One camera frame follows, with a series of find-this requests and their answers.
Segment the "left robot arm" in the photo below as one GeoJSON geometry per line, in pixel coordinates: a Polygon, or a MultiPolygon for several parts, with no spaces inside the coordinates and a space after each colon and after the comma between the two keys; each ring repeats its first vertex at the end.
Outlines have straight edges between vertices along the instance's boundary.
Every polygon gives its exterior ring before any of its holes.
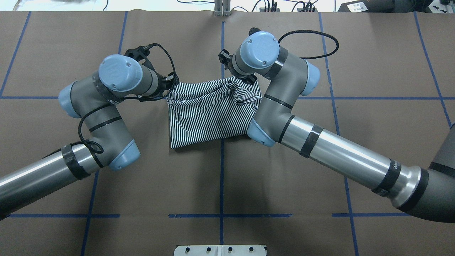
{"type": "Polygon", "coordinates": [[[39,161],[1,178],[1,219],[92,173],[109,167],[121,170],[140,157],[117,105],[124,100],[140,102],[165,98],[177,86],[172,72],[160,75],[148,59],[158,43],[107,56],[99,68],[59,93],[61,108],[80,119],[79,141],[67,144],[39,161]]]}

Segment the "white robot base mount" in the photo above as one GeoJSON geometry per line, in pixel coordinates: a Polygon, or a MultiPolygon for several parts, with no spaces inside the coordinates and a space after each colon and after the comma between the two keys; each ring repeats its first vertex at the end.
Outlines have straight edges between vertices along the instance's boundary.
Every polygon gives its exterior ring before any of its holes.
{"type": "Polygon", "coordinates": [[[174,256],[267,256],[266,246],[246,245],[183,245],[177,246],[174,256]]]}

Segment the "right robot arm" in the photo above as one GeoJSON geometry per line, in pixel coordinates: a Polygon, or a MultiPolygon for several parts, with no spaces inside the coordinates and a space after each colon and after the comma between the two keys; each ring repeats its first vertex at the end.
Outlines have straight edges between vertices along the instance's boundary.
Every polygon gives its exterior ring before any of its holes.
{"type": "Polygon", "coordinates": [[[257,81],[256,75],[270,81],[249,123],[249,138],[268,147],[283,144],[388,198],[413,217],[454,222],[454,126],[429,167],[406,166],[292,114],[298,97],[317,86],[320,70],[282,47],[273,34],[255,28],[233,54],[222,49],[218,58],[245,83],[257,81]]]}

